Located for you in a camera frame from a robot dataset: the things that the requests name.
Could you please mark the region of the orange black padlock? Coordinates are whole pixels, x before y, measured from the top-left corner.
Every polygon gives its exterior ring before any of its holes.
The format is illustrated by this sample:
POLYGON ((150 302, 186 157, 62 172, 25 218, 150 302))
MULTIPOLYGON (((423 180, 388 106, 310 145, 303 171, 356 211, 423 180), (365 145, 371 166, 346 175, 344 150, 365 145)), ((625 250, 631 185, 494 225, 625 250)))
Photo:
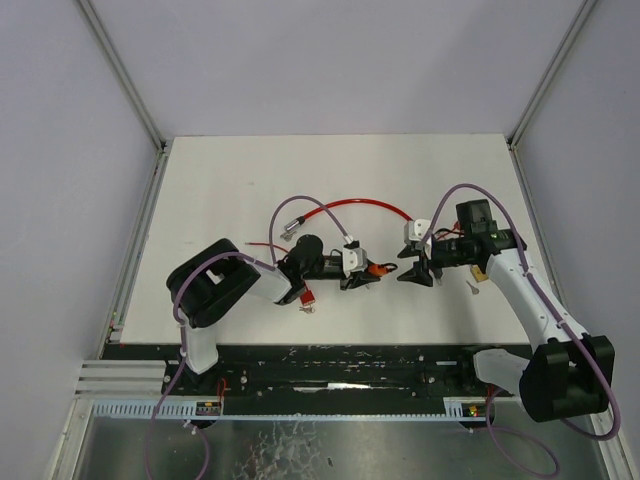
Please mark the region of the orange black padlock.
POLYGON ((375 275, 377 277, 383 277, 385 275, 388 275, 392 272, 394 272, 395 270, 398 269, 398 265, 395 263, 371 263, 368 266, 368 272, 371 275, 375 275))

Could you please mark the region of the brass padlock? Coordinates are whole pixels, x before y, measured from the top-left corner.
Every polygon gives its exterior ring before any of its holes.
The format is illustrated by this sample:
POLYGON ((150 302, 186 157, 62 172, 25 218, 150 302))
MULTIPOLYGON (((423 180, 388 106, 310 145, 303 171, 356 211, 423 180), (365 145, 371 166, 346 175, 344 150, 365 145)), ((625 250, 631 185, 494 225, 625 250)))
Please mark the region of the brass padlock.
POLYGON ((473 265, 470 268, 470 272, 472 277, 474 278, 476 283, 481 283, 488 280, 488 275, 484 273, 479 266, 473 265))

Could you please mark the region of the small red padlock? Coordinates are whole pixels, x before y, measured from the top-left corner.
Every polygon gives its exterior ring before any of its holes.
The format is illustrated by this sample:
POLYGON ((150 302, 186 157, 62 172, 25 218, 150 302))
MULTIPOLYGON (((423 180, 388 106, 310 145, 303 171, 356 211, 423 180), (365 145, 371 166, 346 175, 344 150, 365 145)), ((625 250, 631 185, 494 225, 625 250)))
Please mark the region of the small red padlock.
POLYGON ((316 302, 313 292, 308 287, 304 289, 303 293, 299 297, 299 300, 300 300, 301 306, 304 308, 309 308, 313 306, 316 302))

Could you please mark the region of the thick red cable lock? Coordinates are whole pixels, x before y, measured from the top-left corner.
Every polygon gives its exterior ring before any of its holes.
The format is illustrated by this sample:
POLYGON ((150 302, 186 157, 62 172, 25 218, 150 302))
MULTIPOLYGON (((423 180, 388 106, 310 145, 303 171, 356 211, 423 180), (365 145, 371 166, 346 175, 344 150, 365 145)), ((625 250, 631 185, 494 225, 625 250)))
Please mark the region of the thick red cable lock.
MULTIPOLYGON (((293 237, 297 234, 297 232, 301 229, 301 227, 306 224, 307 221, 309 221, 311 218, 321 213, 324 213, 327 216, 329 216, 329 218, 334 222, 335 225, 339 225, 340 222, 337 220, 337 217, 333 213, 333 211, 339 207, 350 206, 350 205, 367 205, 367 206, 387 210, 399 216, 404 221, 404 225, 406 224, 407 221, 416 219, 410 216, 404 210, 388 202, 371 199, 371 198, 362 198, 362 197, 346 198, 346 199, 334 200, 327 204, 318 203, 314 209, 289 221, 282 228, 282 233, 280 234, 280 238, 286 242, 291 241, 293 237)), ((339 231, 343 235, 344 245, 351 243, 355 240, 352 236, 346 233, 346 230, 344 228, 340 228, 339 231)), ((427 260, 425 251, 428 247, 431 246, 432 242, 433 241, 427 237, 427 233, 426 233, 425 237, 416 245, 416 248, 420 250, 420 255, 416 257, 411 257, 411 258, 414 258, 415 261, 418 259, 427 260)), ((332 254, 342 255, 342 248, 332 254)), ((325 256, 327 255, 323 253, 323 246, 322 246, 321 240, 318 237, 313 235, 304 235, 299 240, 297 240, 292 250, 286 253, 282 261, 284 265, 284 271, 286 273, 293 274, 296 279, 324 281, 319 279, 319 273, 322 270, 325 256)), ((371 263, 376 263, 368 257, 368 254, 367 254, 367 260, 368 260, 368 266, 371 263)), ((374 283, 379 282, 383 277, 375 276, 374 283)))

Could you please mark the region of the red padlock with thin cable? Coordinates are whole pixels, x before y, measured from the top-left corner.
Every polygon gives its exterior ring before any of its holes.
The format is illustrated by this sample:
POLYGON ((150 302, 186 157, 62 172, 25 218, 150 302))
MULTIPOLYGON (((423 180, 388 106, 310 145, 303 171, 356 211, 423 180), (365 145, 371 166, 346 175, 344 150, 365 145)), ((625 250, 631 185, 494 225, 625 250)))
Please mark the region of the red padlock with thin cable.
POLYGON ((278 250, 278 251, 284 252, 284 253, 288 253, 288 251, 289 251, 288 249, 286 249, 286 248, 284 248, 284 247, 282 247, 280 245, 269 243, 269 242, 244 242, 244 244, 248 245, 248 246, 255 246, 255 247, 260 246, 260 247, 272 248, 274 250, 278 250))

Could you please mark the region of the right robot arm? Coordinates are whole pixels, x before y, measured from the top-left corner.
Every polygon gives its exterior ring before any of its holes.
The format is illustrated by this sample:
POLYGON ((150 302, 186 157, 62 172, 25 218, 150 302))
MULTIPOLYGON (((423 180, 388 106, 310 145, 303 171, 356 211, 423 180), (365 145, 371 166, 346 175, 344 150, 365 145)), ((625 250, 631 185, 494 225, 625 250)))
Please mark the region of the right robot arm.
POLYGON ((473 355, 476 377, 517 396, 536 422, 615 409, 615 350, 608 338, 591 335, 563 307, 517 231, 498 227, 488 201, 460 203, 456 213, 461 232, 455 238, 436 239, 426 219, 406 223, 399 255, 415 261, 399 279, 431 287, 448 268, 475 266, 502 293, 532 355, 522 358, 502 348, 484 348, 473 355))

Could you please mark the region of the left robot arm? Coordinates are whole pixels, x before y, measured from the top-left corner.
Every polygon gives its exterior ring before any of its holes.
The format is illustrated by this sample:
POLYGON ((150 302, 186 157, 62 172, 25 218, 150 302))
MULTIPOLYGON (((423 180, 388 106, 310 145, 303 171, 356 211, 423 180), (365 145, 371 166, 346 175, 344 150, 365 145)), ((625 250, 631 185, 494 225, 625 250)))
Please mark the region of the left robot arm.
POLYGON ((357 241, 326 255, 319 237, 304 235, 269 265, 223 238, 177 267, 166 280, 185 367, 201 375, 218 363, 214 325, 246 294, 288 305, 305 293, 309 281, 336 281, 346 291, 380 281, 383 270, 357 241))

